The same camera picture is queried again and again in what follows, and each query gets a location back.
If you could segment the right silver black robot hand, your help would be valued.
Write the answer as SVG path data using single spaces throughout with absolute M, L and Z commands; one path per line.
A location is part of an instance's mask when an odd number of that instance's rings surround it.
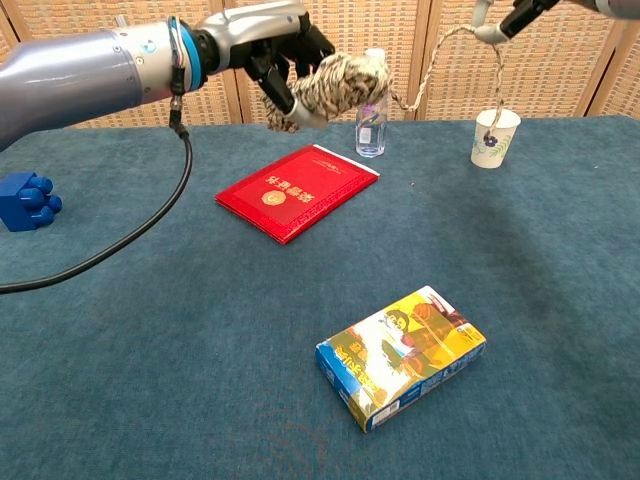
M 472 12 L 474 36 L 488 45 L 508 42 L 536 20 L 543 12 L 556 6 L 558 0 L 522 0 L 513 2 L 513 10 L 499 23 L 485 23 L 493 0 L 477 0 Z

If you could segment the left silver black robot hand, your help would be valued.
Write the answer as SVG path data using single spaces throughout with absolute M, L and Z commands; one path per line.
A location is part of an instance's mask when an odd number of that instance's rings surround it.
M 286 120 L 303 128 L 327 125 L 287 85 L 290 62 L 299 76 L 307 77 L 335 53 L 301 2 L 274 1 L 224 10 L 201 21 L 192 33 L 202 78 L 242 69 Z

